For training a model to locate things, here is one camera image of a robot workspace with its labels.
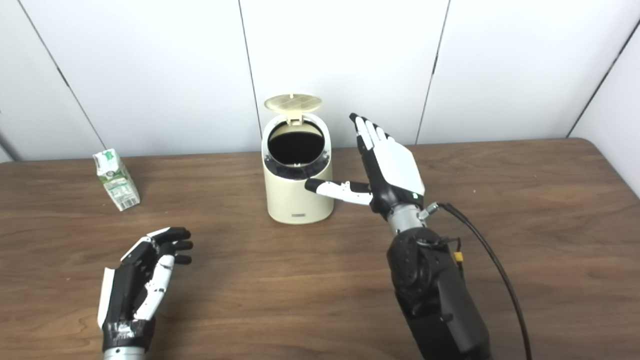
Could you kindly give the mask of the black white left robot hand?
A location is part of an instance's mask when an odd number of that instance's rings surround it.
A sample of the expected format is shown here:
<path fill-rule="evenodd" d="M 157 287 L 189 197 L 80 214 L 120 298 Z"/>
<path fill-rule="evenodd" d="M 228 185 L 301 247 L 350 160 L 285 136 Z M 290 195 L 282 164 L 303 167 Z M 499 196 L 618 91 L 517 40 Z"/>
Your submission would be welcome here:
<path fill-rule="evenodd" d="M 116 268 L 103 270 L 97 325 L 105 360 L 144 360 L 156 329 L 155 314 L 176 265 L 189 265 L 183 254 L 194 248 L 185 227 L 165 227 L 133 244 Z"/>

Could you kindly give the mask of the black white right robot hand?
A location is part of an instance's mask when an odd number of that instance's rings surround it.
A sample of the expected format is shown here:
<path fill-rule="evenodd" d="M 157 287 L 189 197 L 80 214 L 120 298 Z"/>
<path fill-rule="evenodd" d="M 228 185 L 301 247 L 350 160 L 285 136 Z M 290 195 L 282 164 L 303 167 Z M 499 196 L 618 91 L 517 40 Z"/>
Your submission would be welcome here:
<path fill-rule="evenodd" d="M 379 125 L 349 115 L 356 132 L 356 145 L 368 182 L 309 178 L 304 188 L 326 198 L 369 206 L 374 214 L 388 219 L 395 207 L 425 207 L 425 184 L 412 151 L 397 142 Z"/>

